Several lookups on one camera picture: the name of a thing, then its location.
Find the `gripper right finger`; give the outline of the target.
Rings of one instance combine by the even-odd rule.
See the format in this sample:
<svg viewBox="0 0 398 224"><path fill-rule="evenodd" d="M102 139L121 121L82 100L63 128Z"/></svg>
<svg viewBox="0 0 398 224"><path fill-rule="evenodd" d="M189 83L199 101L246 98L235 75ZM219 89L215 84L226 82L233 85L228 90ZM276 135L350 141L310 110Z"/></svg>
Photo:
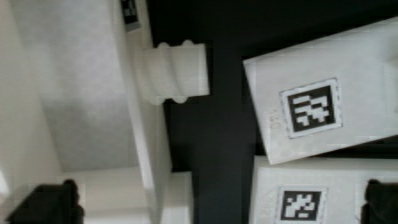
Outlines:
<svg viewBox="0 0 398 224"><path fill-rule="evenodd" d="M398 224L398 183L368 181L361 224Z"/></svg>

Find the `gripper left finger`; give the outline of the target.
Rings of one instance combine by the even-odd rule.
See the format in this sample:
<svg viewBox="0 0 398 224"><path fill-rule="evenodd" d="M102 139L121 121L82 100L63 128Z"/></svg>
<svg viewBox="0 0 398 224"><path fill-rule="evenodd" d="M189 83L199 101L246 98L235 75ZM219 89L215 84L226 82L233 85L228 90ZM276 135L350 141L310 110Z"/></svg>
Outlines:
<svg viewBox="0 0 398 224"><path fill-rule="evenodd" d="M6 218L7 224L84 224L79 185L73 179L41 184Z"/></svg>

